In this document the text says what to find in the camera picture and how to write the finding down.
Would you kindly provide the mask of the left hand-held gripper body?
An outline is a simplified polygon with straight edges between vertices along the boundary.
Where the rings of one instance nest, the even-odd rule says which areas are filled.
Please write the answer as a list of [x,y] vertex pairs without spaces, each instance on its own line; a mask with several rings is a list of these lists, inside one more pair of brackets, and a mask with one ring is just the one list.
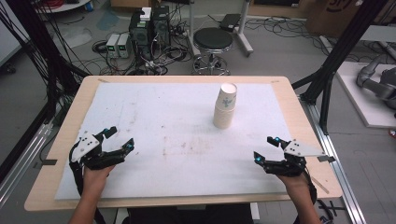
[[70,162],[76,162],[80,166],[85,165],[91,170],[101,170],[125,161],[123,157],[110,156],[109,152],[103,151],[103,142],[99,142],[94,136],[95,134],[84,132],[70,150]]

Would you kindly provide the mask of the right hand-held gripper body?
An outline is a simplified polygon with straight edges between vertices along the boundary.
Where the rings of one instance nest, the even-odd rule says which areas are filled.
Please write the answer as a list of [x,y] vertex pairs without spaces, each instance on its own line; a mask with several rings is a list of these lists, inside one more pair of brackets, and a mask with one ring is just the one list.
[[266,161],[268,169],[265,170],[265,172],[267,174],[290,177],[298,176],[305,170],[306,157],[319,157],[325,155],[321,149],[311,147],[297,140],[287,142],[289,142],[289,145],[285,149],[281,148],[284,153],[283,161]]

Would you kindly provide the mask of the stack of paper cups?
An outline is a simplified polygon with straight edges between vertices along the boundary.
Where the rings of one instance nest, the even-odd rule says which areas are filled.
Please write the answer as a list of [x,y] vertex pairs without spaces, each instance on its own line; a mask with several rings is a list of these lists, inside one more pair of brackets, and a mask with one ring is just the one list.
[[219,129],[231,126],[236,104],[237,87],[233,83],[223,83],[215,103],[213,124]]

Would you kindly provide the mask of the person's right hand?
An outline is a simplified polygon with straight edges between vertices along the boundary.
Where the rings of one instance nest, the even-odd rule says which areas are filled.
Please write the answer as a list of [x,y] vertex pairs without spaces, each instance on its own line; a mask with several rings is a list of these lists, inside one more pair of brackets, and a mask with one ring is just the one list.
[[304,175],[293,177],[279,175],[278,178],[285,185],[289,195],[309,191],[308,182]]

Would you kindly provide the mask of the person's left hand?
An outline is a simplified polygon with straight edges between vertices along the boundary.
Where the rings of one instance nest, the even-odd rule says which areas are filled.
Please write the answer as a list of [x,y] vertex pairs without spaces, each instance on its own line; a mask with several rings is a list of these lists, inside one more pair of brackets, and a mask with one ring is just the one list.
[[106,179],[115,166],[109,166],[101,170],[84,168],[83,194],[100,195],[105,188]]

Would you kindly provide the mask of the tan tape strip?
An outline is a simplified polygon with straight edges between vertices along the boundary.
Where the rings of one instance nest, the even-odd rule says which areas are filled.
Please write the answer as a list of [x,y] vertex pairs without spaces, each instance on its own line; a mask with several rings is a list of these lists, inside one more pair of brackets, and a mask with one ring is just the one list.
[[329,190],[326,189],[318,180],[316,180],[313,176],[311,176],[311,180],[316,184],[316,186],[320,187],[326,194],[329,194]]

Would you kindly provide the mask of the white platform board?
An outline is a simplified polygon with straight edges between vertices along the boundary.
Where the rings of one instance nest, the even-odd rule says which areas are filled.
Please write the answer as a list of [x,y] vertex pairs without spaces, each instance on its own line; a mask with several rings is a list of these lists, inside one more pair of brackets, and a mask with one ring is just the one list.
[[357,75],[365,65],[366,63],[344,62],[337,71],[337,77],[366,127],[396,128],[396,110],[387,107],[373,92],[356,84]]

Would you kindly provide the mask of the grey power supply unit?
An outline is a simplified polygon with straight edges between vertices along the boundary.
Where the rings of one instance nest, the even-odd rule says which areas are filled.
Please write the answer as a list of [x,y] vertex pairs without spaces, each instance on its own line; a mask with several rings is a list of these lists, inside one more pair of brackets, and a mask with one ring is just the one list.
[[131,46],[130,37],[128,34],[121,34],[118,41],[118,49],[121,58],[128,58],[130,56]]
[[120,36],[113,34],[106,42],[107,55],[110,58],[119,58],[118,41]]

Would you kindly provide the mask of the person's dark clothing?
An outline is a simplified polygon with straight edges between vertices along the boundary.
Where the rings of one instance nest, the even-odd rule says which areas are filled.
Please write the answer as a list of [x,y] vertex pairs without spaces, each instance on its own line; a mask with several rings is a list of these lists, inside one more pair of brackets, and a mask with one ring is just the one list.
[[129,208],[122,224],[253,224],[249,203],[210,204],[205,209],[176,206]]

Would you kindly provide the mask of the black computer tower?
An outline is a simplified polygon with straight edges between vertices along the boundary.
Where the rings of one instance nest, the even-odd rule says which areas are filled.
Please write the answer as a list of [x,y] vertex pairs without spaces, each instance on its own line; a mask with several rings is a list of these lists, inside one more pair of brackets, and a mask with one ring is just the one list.
[[152,22],[157,44],[162,47],[170,45],[169,6],[159,6],[153,9]]
[[143,21],[141,19],[142,15],[142,10],[134,12],[130,21],[129,32],[134,42],[135,51],[139,52],[144,59],[150,61],[152,58],[150,51],[152,42],[152,25],[151,21]]

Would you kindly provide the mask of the black round stool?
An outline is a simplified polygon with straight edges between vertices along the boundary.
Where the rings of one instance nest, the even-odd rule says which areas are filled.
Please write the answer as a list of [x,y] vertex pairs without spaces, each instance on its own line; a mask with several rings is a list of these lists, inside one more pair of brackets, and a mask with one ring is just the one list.
[[201,52],[192,64],[192,72],[194,74],[230,75],[227,62],[220,57],[220,54],[228,51],[233,44],[233,38],[230,33],[220,28],[207,27],[196,31],[192,42]]

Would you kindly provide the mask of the black flat device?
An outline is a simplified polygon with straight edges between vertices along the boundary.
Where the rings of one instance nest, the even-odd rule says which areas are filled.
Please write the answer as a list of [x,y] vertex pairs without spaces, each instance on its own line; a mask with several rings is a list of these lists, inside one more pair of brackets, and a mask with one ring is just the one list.
[[219,24],[221,30],[232,32],[241,18],[240,14],[226,14]]

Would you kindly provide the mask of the printed cardboard box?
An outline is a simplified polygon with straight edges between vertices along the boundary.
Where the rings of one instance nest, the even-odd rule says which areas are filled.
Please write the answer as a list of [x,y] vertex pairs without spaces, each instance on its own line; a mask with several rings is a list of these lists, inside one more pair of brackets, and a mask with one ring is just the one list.
[[316,0],[305,28],[311,35],[340,37],[368,0]]

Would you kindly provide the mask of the aluminium floor rail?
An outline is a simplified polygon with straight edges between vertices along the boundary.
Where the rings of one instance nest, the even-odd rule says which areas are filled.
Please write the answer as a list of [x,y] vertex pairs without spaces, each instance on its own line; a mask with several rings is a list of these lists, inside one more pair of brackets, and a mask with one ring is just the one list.
[[332,167],[335,177],[341,187],[341,199],[346,209],[350,223],[367,224],[359,203],[354,195],[353,189],[347,180],[347,175],[343,169],[342,163],[339,161],[337,152],[332,143],[332,139],[319,126],[319,111],[317,107],[315,105],[309,105],[304,101],[300,101],[300,103],[306,112],[308,119],[311,121],[311,126],[313,127],[313,130],[322,148],[329,156],[335,158],[335,161],[331,162],[330,166]]
[[44,146],[53,129],[52,124],[42,124],[32,137],[28,138],[27,145],[22,148],[22,154],[11,167],[4,181],[0,184],[0,209],[4,207],[8,198],[21,181],[39,150]]

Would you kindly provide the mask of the black metal frame post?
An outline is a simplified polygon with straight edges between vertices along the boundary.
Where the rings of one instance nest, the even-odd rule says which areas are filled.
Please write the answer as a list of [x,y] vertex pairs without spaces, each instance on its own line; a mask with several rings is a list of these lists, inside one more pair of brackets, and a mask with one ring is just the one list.
[[314,105],[322,95],[318,125],[326,135],[329,134],[328,116],[333,78],[387,2],[388,0],[363,0],[360,9],[341,34],[322,66],[315,73],[291,84],[294,90],[308,84],[307,90],[300,95],[308,105]]

